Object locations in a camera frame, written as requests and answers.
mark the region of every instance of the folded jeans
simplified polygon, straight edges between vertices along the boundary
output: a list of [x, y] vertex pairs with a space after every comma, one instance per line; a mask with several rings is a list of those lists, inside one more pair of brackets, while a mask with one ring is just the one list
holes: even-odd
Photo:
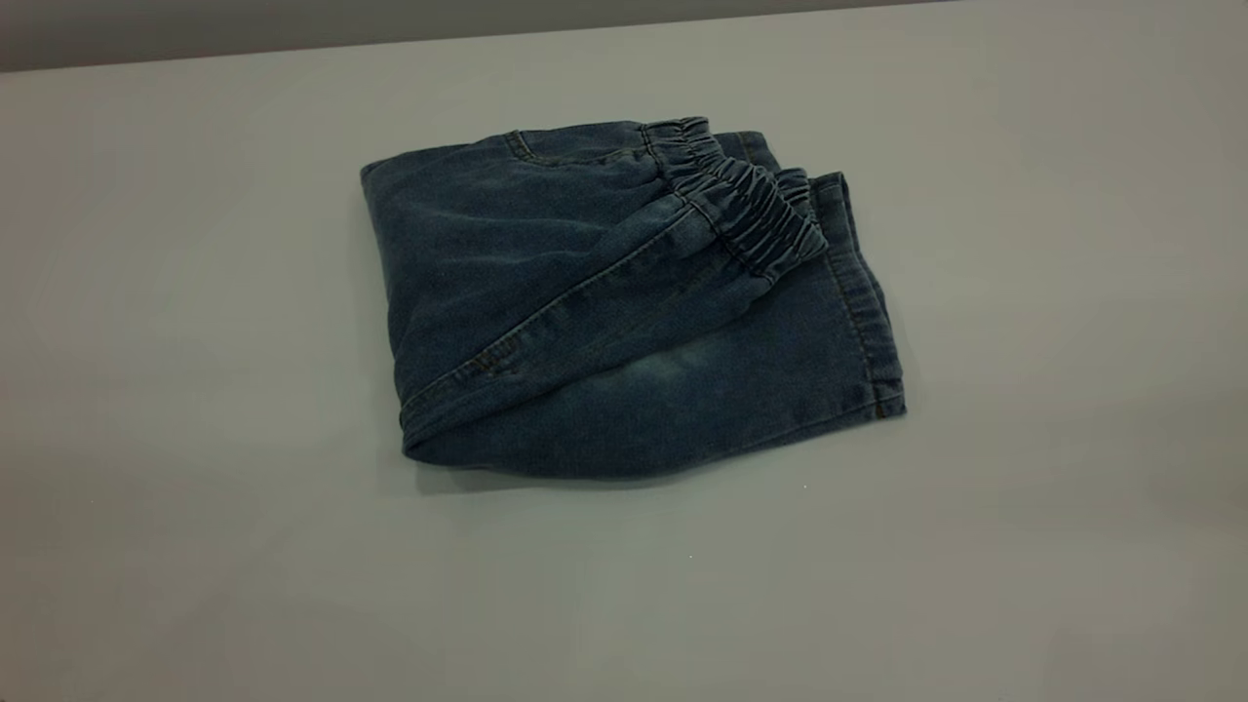
[[706, 120], [366, 166], [407, 456], [625, 478], [901, 415], [840, 174]]

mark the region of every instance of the gathered waistband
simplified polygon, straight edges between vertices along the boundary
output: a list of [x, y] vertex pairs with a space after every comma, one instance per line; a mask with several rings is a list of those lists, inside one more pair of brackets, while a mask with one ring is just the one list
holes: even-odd
[[[729, 157], [706, 117], [641, 125], [640, 131], [646, 152], [671, 189], [703, 214], [755, 275], [775, 282], [827, 247], [817, 220], [785, 199], [776, 175]], [[755, 141], [754, 150], [761, 155], [766, 142], [761, 135]]]

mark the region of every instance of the denim fabric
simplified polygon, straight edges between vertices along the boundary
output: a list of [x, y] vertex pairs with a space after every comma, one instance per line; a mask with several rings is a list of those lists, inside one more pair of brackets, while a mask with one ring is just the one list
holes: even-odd
[[840, 174], [701, 117], [366, 166], [403, 450], [640, 477], [905, 412]]

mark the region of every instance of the seam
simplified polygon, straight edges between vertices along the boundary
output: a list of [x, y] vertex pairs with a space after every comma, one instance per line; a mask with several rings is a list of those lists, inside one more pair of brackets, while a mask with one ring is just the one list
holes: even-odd
[[519, 340], [515, 339], [515, 337], [522, 331], [524, 331], [530, 324], [538, 321], [538, 319], [540, 319], [543, 315], [545, 315], [552, 309], [554, 309], [558, 305], [560, 305], [564, 300], [567, 300], [573, 294], [580, 291], [584, 287], [588, 287], [589, 285], [593, 285], [599, 279], [603, 279], [603, 277], [613, 274], [614, 271], [617, 271], [618, 269], [623, 267], [624, 265], [626, 265], [633, 259], [640, 256], [643, 252], [645, 252], [651, 246], [654, 246], [659, 241], [659, 239], [666, 236], [669, 231], [671, 231], [674, 227], [676, 227], [678, 225], [680, 225], [680, 222], [683, 222], [685, 220], [685, 217], [688, 217], [691, 214], [693, 214], [693, 210], [686, 210], [686, 211], [681, 212], [680, 215], [676, 216], [675, 220], [673, 220], [673, 222], [670, 225], [663, 227], [663, 230], [659, 231], [659, 234], [651, 236], [644, 244], [641, 244], [640, 246], [638, 246], [636, 249], [634, 249], [628, 256], [624, 256], [619, 261], [615, 261], [610, 266], [607, 266], [602, 271], [598, 271], [597, 274], [587, 277], [585, 280], [583, 280], [583, 281], [578, 282], [577, 285], [569, 287], [568, 290], [563, 291], [554, 300], [550, 300], [549, 302], [547, 302], [545, 305], [543, 305], [542, 307], [539, 307], [538, 311], [535, 311], [532, 315], [529, 315], [527, 319], [524, 319], [524, 321], [522, 321], [517, 326], [512, 327], [509, 331], [507, 331], [507, 334], [504, 334], [503, 336], [500, 336], [497, 340], [494, 340], [493, 342], [490, 342], [488, 346], [485, 346], [484, 349], [482, 349], [480, 351], [478, 351], [477, 353], [474, 353], [470, 358], [468, 358], [467, 361], [459, 363], [454, 368], [452, 368], [452, 370], [442, 373], [437, 378], [432, 380], [421, 391], [418, 391], [416, 395], [413, 395], [412, 397], [409, 397], [407, 401], [403, 402], [403, 406], [399, 407], [399, 413], [407, 411], [408, 406], [412, 405], [413, 402], [428, 397], [434, 391], [437, 391], [441, 386], [443, 386], [447, 382], [449, 382], [449, 380], [452, 377], [454, 377], [457, 375], [461, 375], [466, 370], [475, 367], [478, 371], [493, 375], [493, 371], [497, 368], [498, 363], [500, 363], [504, 360], [507, 360], [508, 356], [510, 356], [512, 353], [514, 353], [522, 346], [522, 344], [519, 342]]
[[754, 162], [755, 162], [755, 160], [754, 160], [754, 149], [750, 149], [750, 142], [746, 141], [745, 134], [743, 134], [740, 131], [736, 132], [736, 140], [741, 142], [741, 150], [745, 151], [745, 160], [749, 161], [750, 165], [754, 165]]
[[827, 272], [831, 274], [832, 281], [836, 284], [836, 291], [841, 299], [841, 305], [845, 307], [845, 314], [850, 316], [850, 324], [854, 325], [854, 331], [857, 334], [859, 349], [862, 351], [862, 361], [866, 367], [866, 380], [871, 385], [871, 396], [875, 398], [875, 413], [877, 417], [884, 418], [884, 407], [880, 405], [880, 391], [875, 386], [875, 368], [871, 355], [866, 352], [866, 337], [862, 334], [862, 326], [859, 324], [857, 315], [854, 314], [854, 307], [850, 305], [849, 297], [845, 295], [845, 286], [841, 284], [841, 276], [836, 274], [836, 267], [832, 266], [830, 256], [821, 256], [824, 259], [824, 266]]
[[538, 155], [529, 142], [524, 140], [524, 132], [520, 130], [513, 130], [507, 134], [508, 142], [513, 145], [512, 154], [514, 154], [522, 161], [547, 167], [559, 167], [559, 166], [593, 166], [600, 164], [609, 164], [617, 161], [629, 154], [635, 154], [638, 149], [617, 149], [597, 159], [558, 159], [549, 156]]
[[733, 448], [730, 451], [721, 451], [721, 452], [715, 453], [714, 456], [711, 456], [709, 458], [704, 458], [703, 462], [704, 463], [709, 463], [711, 461], [723, 460], [723, 458], [725, 458], [728, 456], [736, 456], [736, 455], [740, 455], [740, 453], [745, 453], [746, 451], [750, 451], [755, 446], [761, 446], [764, 443], [769, 443], [769, 442], [775, 441], [775, 440], [778, 440], [780, 437], [789, 436], [790, 433], [796, 433], [796, 432], [799, 432], [799, 431], [801, 431], [804, 428], [810, 428], [812, 426], [819, 426], [821, 423], [827, 423], [827, 422], [830, 422], [832, 420], [839, 420], [839, 418], [841, 418], [841, 417], [844, 417], [846, 415], [852, 415], [854, 412], [859, 412], [859, 411], [866, 410], [867, 407], [870, 407], [872, 405], [875, 405], [875, 407], [876, 407], [876, 415], [875, 415], [876, 418], [886, 420], [889, 417], [884, 415], [884, 410], [880, 407], [880, 403], [881, 402], [890, 402], [892, 400], [896, 400], [896, 398], [901, 397], [902, 395], [904, 393], [899, 392], [897, 395], [890, 395], [887, 397], [881, 397], [881, 398], [876, 400], [875, 402], [870, 402], [867, 405], [859, 405], [857, 407], [852, 407], [850, 410], [845, 410], [844, 412], [837, 412], [835, 415], [830, 415], [827, 417], [824, 417], [824, 418], [820, 418], [820, 420], [815, 420], [812, 422], [806, 422], [804, 425], [795, 426], [795, 427], [785, 430], [785, 431], [782, 431], [780, 433], [771, 435], [771, 436], [769, 436], [766, 438], [760, 438], [760, 440], [758, 440], [758, 441], [755, 441], [753, 443], [746, 443], [745, 446], [738, 446], [736, 448]]
[[[713, 174], [713, 172], [710, 172], [710, 171], [708, 171], [706, 169], [703, 167], [700, 160], [696, 157], [696, 155], [693, 154], [693, 149], [689, 147], [689, 137], [684, 132], [685, 126], [681, 125], [680, 130], [681, 130], [680, 135], [681, 135], [681, 140], [684, 142], [684, 147], [685, 147], [686, 151], [689, 151], [690, 156], [693, 156], [694, 164], [698, 166], [698, 170], [701, 171], [704, 175], [710, 176], [715, 181], [721, 182], [721, 184], [729, 186], [729, 189], [731, 189], [733, 192], [736, 192], [736, 189], [733, 187], [731, 181], [729, 181], [726, 179], [723, 179], [720, 176], [716, 176], [715, 174]], [[654, 150], [654, 141], [650, 139], [650, 134], [649, 134], [648, 129], [641, 129], [641, 141], [645, 144], [646, 152], [650, 154], [650, 156], [658, 164], [660, 164], [660, 166], [661, 166], [664, 164], [664, 160], [660, 159], [659, 155], [655, 152], [655, 150]], [[754, 277], [761, 277], [763, 280], [768, 281], [769, 285], [773, 285], [773, 286], [776, 284], [775, 279], [773, 279], [771, 276], [769, 276], [766, 274], [766, 271], [761, 271], [761, 270], [756, 269], [754, 266], [754, 264], [751, 264], [750, 261], [745, 260], [745, 257], [741, 254], [740, 249], [738, 249], [736, 245], [731, 241], [731, 239], [728, 235], [724, 234], [724, 230], [719, 229], [719, 225], [715, 222], [715, 219], [711, 217], [706, 212], [706, 210], [704, 210], [701, 207], [701, 205], [699, 205], [691, 197], [689, 197], [688, 195], [685, 195], [684, 192], [681, 192], [680, 189], [678, 189], [666, 177], [664, 177], [663, 180], [668, 185], [668, 190], [670, 190], [673, 192], [673, 195], [675, 195], [676, 197], [679, 197], [685, 205], [689, 205], [694, 210], [698, 210], [698, 214], [701, 215], [704, 220], [706, 220], [706, 224], [710, 226], [710, 230], [715, 232], [715, 239], [720, 242], [720, 245], [724, 246], [724, 250], [728, 251], [728, 254], [730, 256], [733, 256], [734, 259], [736, 259], [736, 262], [741, 264], [741, 266], [744, 266], [745, 270], [749, 271], [750, 275], [753, 275]]]

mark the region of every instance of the gray wall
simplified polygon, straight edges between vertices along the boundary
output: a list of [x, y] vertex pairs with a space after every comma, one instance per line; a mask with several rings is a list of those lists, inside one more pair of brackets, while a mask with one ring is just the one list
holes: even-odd
[[619, 26], [897, 5], [905, 1], [0, 0], [0, 70]]

